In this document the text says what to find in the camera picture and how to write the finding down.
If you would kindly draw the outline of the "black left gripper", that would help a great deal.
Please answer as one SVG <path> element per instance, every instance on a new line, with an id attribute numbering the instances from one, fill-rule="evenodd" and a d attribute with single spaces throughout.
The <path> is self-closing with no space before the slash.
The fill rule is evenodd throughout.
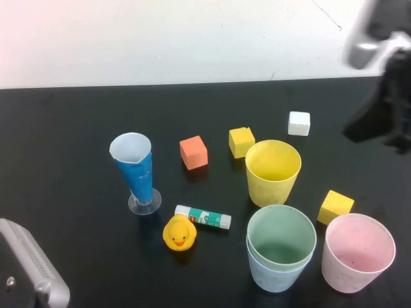
<path id="1" fill-rule="evenodd" d="M 1 232 L 1 307 L 41 307 L 21 249 Z"/>

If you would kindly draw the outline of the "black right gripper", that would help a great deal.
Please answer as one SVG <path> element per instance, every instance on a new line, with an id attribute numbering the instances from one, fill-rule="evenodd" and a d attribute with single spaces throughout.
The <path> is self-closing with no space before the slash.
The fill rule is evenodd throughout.
<path id="1" fill-rule="evenodd" d="M 410 151 L 410 47 L 399 47 L 388 58 L 379 92 L 354 113 L 343 134 L 355 143 L 385 136 L 384 144 L 399 154 Z"/>

